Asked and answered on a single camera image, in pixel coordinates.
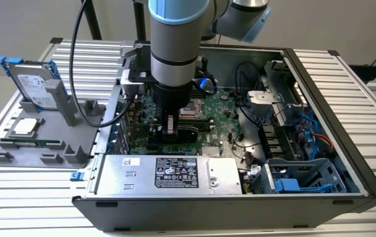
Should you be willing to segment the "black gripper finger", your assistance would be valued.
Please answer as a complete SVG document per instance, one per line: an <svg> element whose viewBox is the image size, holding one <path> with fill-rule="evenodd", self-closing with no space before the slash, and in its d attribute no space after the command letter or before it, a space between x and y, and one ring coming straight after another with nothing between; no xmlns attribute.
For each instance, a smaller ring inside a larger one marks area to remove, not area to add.
<svg viewBox="0 0 376 237"><path fill-rule="evenodd" d="M162 111L162 130L163 141L166 143L175 142L178 140L178 125L179 125L179 110Z"/></svg>

